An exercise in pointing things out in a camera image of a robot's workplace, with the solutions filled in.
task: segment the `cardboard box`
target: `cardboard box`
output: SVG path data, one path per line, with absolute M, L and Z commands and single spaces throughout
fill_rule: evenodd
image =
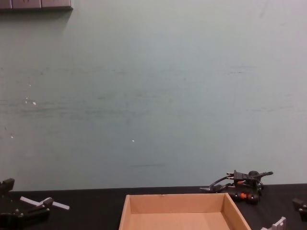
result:
M 11 9 L 12 1 L 11 0 L 0 0 L 0 10 Z
M 41 8 L 40 0 L 12 0 L 13 9 Z
M 119 230 L 251 230 L 228 194 L 128 195 Z
M 71 0 L 42 0 L 42 8 L 71 7 Z

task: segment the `black clamp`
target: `black clamp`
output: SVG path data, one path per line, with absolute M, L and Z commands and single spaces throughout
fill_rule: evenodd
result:
M 53 199 L 49 198 L 39 206 L 25 209 L 7 196 L 14 182 L 14 179 L 8 179 L 0 183 L 0 229 L 21 230 L 48 220 Z

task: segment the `black plastic part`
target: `black plastic part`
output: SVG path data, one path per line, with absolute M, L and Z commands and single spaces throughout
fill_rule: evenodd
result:
M 0 197 L 0 229 L 20 229 L 18 215 L 23 214 L 25 209 L 8 196 Z
M 14 187 L 15 180 L 10 178 L 0 183 L 0 195 L 5 195 Z
M 229 187 L 225 193 L 228 193 L 230 197 L 237 202 L 246 201 L 249 204 L 257 204 L 260 201 L 260 196 L 257 191 L 253 191 L 250 188 L 241 188 L 241 187 Z
M 45 201 L 43 202 L 43 204 L 44 204 L 46 207 L 51 207 L 52 204 L 53 204 L 53 199 L 52 199 L 52 198 L 49 198 L 49 199 L 45 200 Z
M 304 201 L 299 199 L 293 199 L 292 200 L 293 207 L 295 211 L 299 212 L 299 215 L 301 216 L 301 220 L 303 222 L 307 222 L 307 204 L 304 203 Z
M 50 215 L 50 209 L 44 207 L 43 205 L 29 209 L 25 213 L 24 218 L 21 220 L 23 223 L 22 227 L 24 228 L 45 222 L 48 220 L 49 215 Z
M 259 175 L 259 172 L 257 172 L 257 171 L 250 171 L 250 172 L 248 173 L 248 175 L 249 175 L 249 176 L 258 176 L 258 175 Z
M 241 173 L 241 172 L 237 172 L 235 170 L 235 172 L 234 172 L 234 182 L 244 181 L 246 179 L 248 179 L 248 175 L 247 174 L 244 174 L 244 173 Z

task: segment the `gray object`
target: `gray object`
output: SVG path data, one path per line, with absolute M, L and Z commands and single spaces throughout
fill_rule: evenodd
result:
M 285 230 L 286 229 L 286 218 L 282 217 L 279 221 L 272 225 L 271 228 L 262 228 L 261 230 Z

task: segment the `black tabletop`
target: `black tabletop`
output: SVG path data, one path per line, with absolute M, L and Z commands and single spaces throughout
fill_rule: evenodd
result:
M 200 193 L 199 187 L 122 188 L 43 192 L 12 192 L 18 199 L 25 196 L 35 201 L 47 197 L 69 205 L 69 211 L 52 208 L 48 222 L 29 230 L 118 230 L 126 195 Z M 287 230 L 305 230 L 299 213 L 292 207 L 292 199 L 307 202 L 307 184 L 268 185 L 261 201 L 253 206 L 236 203 L 252 230 L 270 227 L 281 217 L 287 218 Z

